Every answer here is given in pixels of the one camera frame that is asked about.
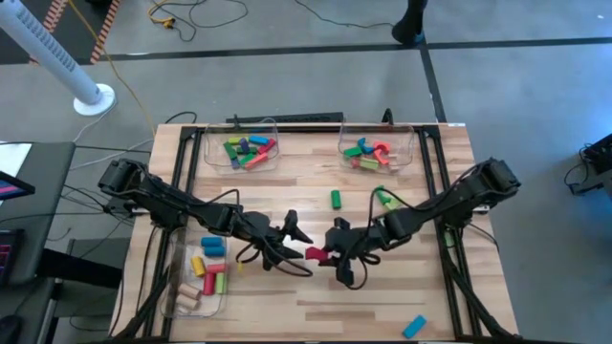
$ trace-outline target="red block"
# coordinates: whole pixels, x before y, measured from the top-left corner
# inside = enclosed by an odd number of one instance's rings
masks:
[[[374,158],[376,158],[377,161],[379,161],[381,164],[389,164],[389,160],[381,157],[381,154],[383,153],[382,149],[377,149],[374,151]]]
[[[274,145],[276,144],[276,141],[274,139],[270,139],[268,141],[268,144],[259,147],[259,149],[257,149],[257,153],[259,154],[264,154],[266,152],[268,152],[269,150],[272,149],[272,147],[274,147]]]
[[[219,273],[219,272],[225,272],[225,271],[226,271],[225,264],[210,264],[207,266],[207,274]]]
[[[391,152],[391,143],[383,142],[383,141],[374,141],[374,149],[382,150],[385,154],[389,154]]]
[[[204,295],[214,295],[214,278],[216,274],[207,272],[204,275],[204,290],[202,294]]]
[[[329,259],[329,253],[316,247],[306,248],[306,259],[317,259],[319,262],[323,262]]]
[[[251,159],[249,162],[245,163],[246,169],[254,168],[258,163],[264,162],[268,160],[268,153],[263,153],[257,155],[254,159]]]

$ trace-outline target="clear plastic bin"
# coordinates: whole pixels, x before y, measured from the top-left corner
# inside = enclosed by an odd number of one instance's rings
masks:
[[[276,141],[274,147],[267,153],[268,160],[260,162],[254,168],[248,170],[244,167],[238,169],[232,168],[230,156],[223,144],[230,138],[248,137],[251,135]],[[272,118],[265,118],[261,122],[253,124],[240,123],[238,128],[234,127],[233,124],[211,124],[204,133],[204,146],[204,161],[221,175],[269,171],[275,169],[280,160],[278,128]],[[253,143],[250,143],[250,146],[259,147],[259,145]],[[245,155],[239,155],[238,160],[243,157]]]
[[[357,157],[358,161],[353,161],[353,158],[349,158],[344,154],[347,149],[359,147],[358,140],[363,138],[365,138],[366,147],[372,147],[375,141],[389,143],[389,154],[382,155],[383,158],[389,160],[389,164],[378,163],[378,168],[376,169],[364,168],[357,166],[359,159],[367,158],[375,161],[376,159],[373,154],[361,154]],[[410,125],[400,124],[391,126],[377,124],[364,130],[363,126],[343,123],[339,132],[339,163],[342,167],[358,173],[398,173],[412,162],[415,140],[416,135]]]
[[[230,264],[228,257],[230,256],[230,248],[227,245],[225,237],[221,237],[223,245],[226,248],[225,257],[220,258],[209,258],[204,256],[203,248],[200,245],[202,237],[214,236],[200,226],[194,226],[197,229],[180,228],[175,230],[171,237],[172,250],[168,257],[170,259],[182,256],[182,259],[173,261],[169,267],[168,274],[168,288],[163,295],[163,302],[160,303],[161,313],[165,317],[171,318],[206,318],[212,317],[220,313],[226,305],[227,291],[229,285],[230,276]],[[168,299],[168,291],[174,288],[179,288],[181,284],[186,283],[191,287],[203,291],[204,290],[204,278],[196,277],[193,268],[191,267],[191,258],[194,256],[202,257],[205,266],[210,264],[225,264],[225,291],[222,294],[214,293],[213,295],[201,295],[200,302],[194,310],[189,310],[179,304],[172,307]]]

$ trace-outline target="gray floor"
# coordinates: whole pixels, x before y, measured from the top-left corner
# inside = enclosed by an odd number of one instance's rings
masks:
[[[250,15],[221,29],[199,30],[191,43],[152,26],[147,1],[123,1],[108,37],[110,53],[391,43],[389,28],[337,27],[290,0],[244,0]],[[405,0],[304,0],[323,16],[371,24],[397,20]],[[212,0],[194,14],[202,22],[240,13]],[[430,1],[430,42],[612,36],[612,4],[592,0]],[[508,161],[523,186],[492,213],[520,332],[529,338],[603,343],[612,335],[610,281],[612,203],[600,192],[572,197],[562,183],[576,152],[612,131],[612,46],[448,50],[431,52],[448,121],[465,122],[477,159]],[[301,54],[117,63],[157,123],[184,111],[200,122],[233,114],[263,116],[343,111],[378,121],[385,107],[397,120],[435,121],[417,52]],[[112,85],[120,103],[82,139],[127,147],[150,138],[135,101],[107,63],[85,67]],[[0,140],[72,140],[90,119],[76,116],[72,97],[41,68],[0,66]],[[103,157],[79,150],[75,164]],[[145,157],[130,155],[134,159]],[[68,184],[95,188],[101,163],[71,172]],[[78,205],[61,204],[61,209]],[[57,217],[52,237],[101,238],[115,220]],[[127,237],[122,226],[114,235]],[[50,243],[63,249],[67,240]],[[91,327],[108,319],[90,320]],[[62,323],[55,343],[88,340]]]

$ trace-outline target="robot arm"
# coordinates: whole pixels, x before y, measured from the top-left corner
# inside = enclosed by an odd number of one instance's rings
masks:
[[[325,246],[308,248],[306,259],[318,259],[320,266],[335,267],[338,281],[352,288],[354,277],[350,260],[377,265],[380,258],[371,251],[387,251],[409,242],[423,223],[437,217],[441,217],[446,226],[462,228],[468,224],[476,207],[488,205],[493,208],[516,194],[519,186],[504,161],[489,159],[466,171],[449,190],[417,206],[405,204],[408,207],[373,218],[369,227],[351,229],[347,221],[336,218],[334,226],[325,234]],[[337,256],[329,257],[330,252]]]
[[[239,202],[237,204],[215,202],[231,192],[238,195],[238,190],[229,191],[205,202],[151,175],[146,165],[139,161],[127,159],[112,161],[100,179],[98,187],[105,194],[133,201],[146,208],[155,225],[164,230],[173,231],[186,226],[187,218],[190,216],[212,234],[231,236],[250,243],[263,253],[265,270],[270,270],[282,261],[303,258],[301,253],[283,246],[283,240],[287,235],[292,240],[308,244],[313,242],[297,227],[297,214],[294,210],[289,210],[282,228],[271,227],[268,216],[255,211],[243,212],[243,206]],[[304,277],[309,275],[312,273],[299,274]]]

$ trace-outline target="wooden table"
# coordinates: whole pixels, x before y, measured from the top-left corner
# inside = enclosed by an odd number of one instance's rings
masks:
[[[465,126],[440,125],[448,172],[454,181],[474,164],[470,139]],[[181,125],[161,125],[150,161],[150,171],[170,183],[179,144]],[[279,134],[281,160],[274,171],[220,176],[199,159],[193,194],[204,200],[237,187],[247,211],[269,215],[273,225],[282,226],[288,209],[297,211],[299,227],[322,247],[324,233],[333,219],[342,216],[352,226],[365,226],[371,190],[384,184],[410,204],[428,198],[423,159],[415,140],[412,163],[395,176],[357,174],[339,166],[338,134]],[[437,190],[442,190],[437,173],[436,155],[429,145]],[[182,185],[190,159],[186,150]],[[342,209],[330,206],[330,191],[339,189]],[[232,197],[224,199],[233,202]],[[375,202],[375,215],[384,213]],[[474,223],[492,232],[487,216],[475,216]],[[134,315],[141,286],[142,260],[152,230],[148,218],[136,221],[125,263],[125,296],[116,333]],[[160,235],[156,235],[146,263],[144,295],[148,294],[155,266]],[[304,261],[314,277],[298,278],[277,270],[261,268],[261,258],[238,272],[235,253],[244,242],[229,239],[232,252],[229,292],[224,310],[210,319],[179,319],[172,325],[171,340],[401,340],[402,331],[417,315],[427,319],[418,339],[452,339],[442,268],[433,223],[423,226],[402,247],[380,254],[379,266],[369,267],[369,279],[362,290],[348,290],[335,279],[335,270],[320,268],[314,261]],[[286,245],[302,251],[297,242]],[[498,322],[516,333],[513,309],[495,246],[479,234],[466,229],[464,245],[471,282],[476,294]],[[359,264],[354,264],[356,281],[362,278]],[[461,292],[457,290],[465,333],[470,333],[469,319]],[[162,316],[156,312],[156,331]]]

